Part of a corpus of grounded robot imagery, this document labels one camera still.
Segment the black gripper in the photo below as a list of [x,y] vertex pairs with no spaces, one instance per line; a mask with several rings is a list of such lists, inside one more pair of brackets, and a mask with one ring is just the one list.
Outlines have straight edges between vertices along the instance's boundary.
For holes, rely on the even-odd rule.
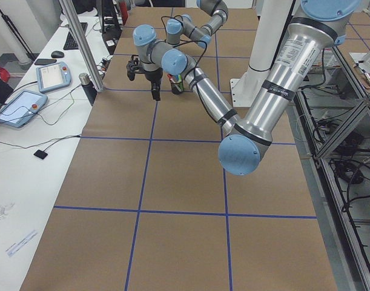
[[163,77],[163,70],[145,71],[145,78],[151,82],[151,94],[155,101],[160,101],[160,86]]

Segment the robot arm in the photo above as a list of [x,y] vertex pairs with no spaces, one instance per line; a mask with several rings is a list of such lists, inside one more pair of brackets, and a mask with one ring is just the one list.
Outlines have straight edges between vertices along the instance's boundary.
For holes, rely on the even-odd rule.
[[170,16],[165,24],[166,42],[179,45],[185,38],[205,49],[209,46],[212,36],[228,20],[229,11],[224,1],[196,1],[200,12]]
[[139,62],[136,68],[127,68],[128,77],[144,74],[151,82],[155,99],[159,98],[163,73],[187,82],[205,111],[226,132],[218,151],[221,165],[233,175],[247,175],[255,171],[265,156],[273,141],[274,127],[319,53],[344,42],[346,23],[359,2],[300,3],[288,25],[289,37],[244,118],[216,89],[196,60],[179,50],[182,35],[206,47],[210,37],[228,19],[228,7],[223,1],[198,1],[197,6],[210,16],[210,21],[202,27],[196,27],[190,18],[177,20],[177,30],[168,32],[166,40],[159,39],[151,25],[142,24],[134,29],[133,42]]

